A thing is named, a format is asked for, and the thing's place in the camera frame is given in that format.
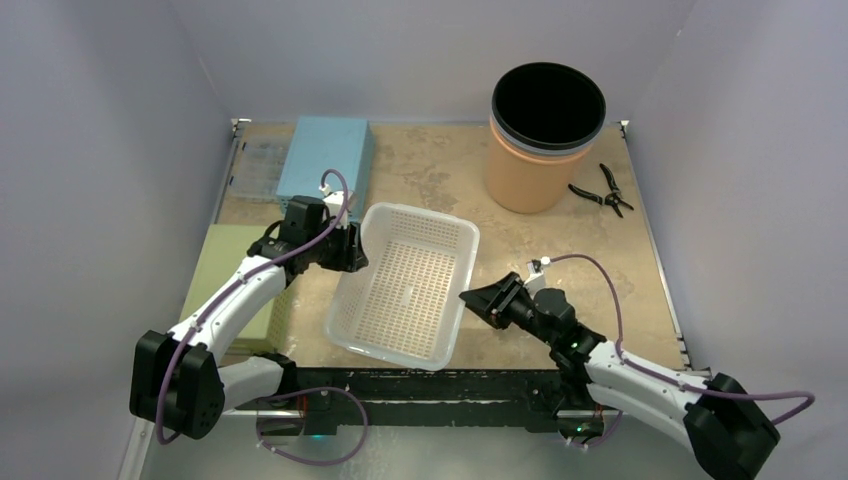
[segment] white plastic basket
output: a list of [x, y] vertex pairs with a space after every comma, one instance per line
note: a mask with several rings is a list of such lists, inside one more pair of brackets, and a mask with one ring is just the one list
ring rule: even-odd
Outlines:
[[453, 354], [480, 230], [422, 208], [378, 203], [362, 221], [369, 266], [342, 274], [324, 332], [356, 353], [439, 370]]

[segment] white wall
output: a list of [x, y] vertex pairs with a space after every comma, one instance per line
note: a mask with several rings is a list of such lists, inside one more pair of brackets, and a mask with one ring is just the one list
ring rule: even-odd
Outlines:
[[168, 3], [0, 6], [0, 478], [113, 479], [229, 122]]
[[630, 118], [695, 0], [173, 0], [237, 116], [488, 116], [497, 79], [548, 60]]
[[819, 396], [763, 479], [848, 470], [846, 18], [842, 0], [699, 1], [629, 130], [695, 362]]

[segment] perforated basket bottom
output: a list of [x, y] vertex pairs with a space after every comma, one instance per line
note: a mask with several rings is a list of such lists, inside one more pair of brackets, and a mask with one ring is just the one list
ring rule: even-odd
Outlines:
[[353, 338], [430, 358], [455, 262], [454, 255], [389, 241]]

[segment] black bucket rim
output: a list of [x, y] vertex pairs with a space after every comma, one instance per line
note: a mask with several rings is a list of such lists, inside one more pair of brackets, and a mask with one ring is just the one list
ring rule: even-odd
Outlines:
[[[518, 70], [522, 70], [522, 69], [525, 69], [525, 68], [536, 68], [536, 67], [553, 67], [553, 68], [556, 68], [556, 69], [566, 71], [566, 72], [574, 75], [575, 78], [577, 78], [578, 80], [585, 83], [586, 86], [589, 87], [589, 90], [591, 90], [596, 95], [597, 99], [599, 100], [599, 104], [600, 104], [601, 121], [598, 122], [598, 125], [595, 127], [595, 129], [591, 133], [584, 136], [583, 138], [579, 138], [577, 140], [572, 140], [570, 142], [559, 142], [559, 143], [543, 142], [543, 141], [540, 141], [540, 140], [534, 140], [530, 137], [527, 137], [527, 136], [521, 134], [520, 132], [518, 132], [517, 130], [512, 128], [504, 120], [503, 116], [498, 111], [498, 107], [497, 107], [497, 104], [496, 104], [496, 101], [495, 101], [495, 99], [498, 97], [498, 91], [501, 88], [503, 88], [504, 79], [509, 77], [511, 74], [515, 73]], [[600, 133], [601, 129], [604, 127], [604, 123], [606, 121], [606, 115], [607, 115], [606, 98], [604, 98], [604, 94], [601, 91], [600, 87], [598, 87], [598, 85], [594, 81], [592, 81], [592, 79], [589, 78], [585, 73], [581, 72], [580, 70], [577, 70], [576, 68], [572, 68], [572, 67], [569, 67], [568, 65], [563, 65], [561, 63], [532, 62], [532, 63], [525, 63], [523, 65], [519, 65], [515, 68], [510, 69], [505, 74], [503, 74], [501, 76], [501, 78], [498, 79], [498, 83], [495, 85], [495, 89], [492, 92], [492, 116], [495, 119], [495, 123], [497, 124], [498, 127], [500, 127], [500, 129], [504, 133], [507, 134], [506, 135], [507, 138], [509, 138], [510, 140], [515, 140], [515, 141], [519, 142], [519, 145], [516, 145], [517, 147], [530, 147], [531, 151], [534, 150], [534, 149], [539, 149], [539, 150], [542, 150], [542, 151], [545, 151], [545, 152], [551, 152], [551, 153], [555, 153], [555, 152], [568, 153], [570, 151], [576, 151], [580, 147], [591, 143], [592, 140], [594, 140], [595, 137], [598, 136], [598, 133]]]

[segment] blue foam block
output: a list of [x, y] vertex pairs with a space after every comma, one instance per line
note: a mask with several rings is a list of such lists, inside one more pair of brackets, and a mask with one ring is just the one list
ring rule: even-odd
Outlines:
[[[351, 220], [360, 221], [365, 210], [365, 193], [371, 178], [374, 157], [374, 135], [368, 121], [360, 118], [300, 117], [294, 130], [280, 183], [277, 200], [285, 213], [288, 201], [295, 195], [321, 195], [318, 185], [328, 168], [335, 168], [355, 192], [350, 208]], [[329, 176], [333, 190], [341, 183]]]

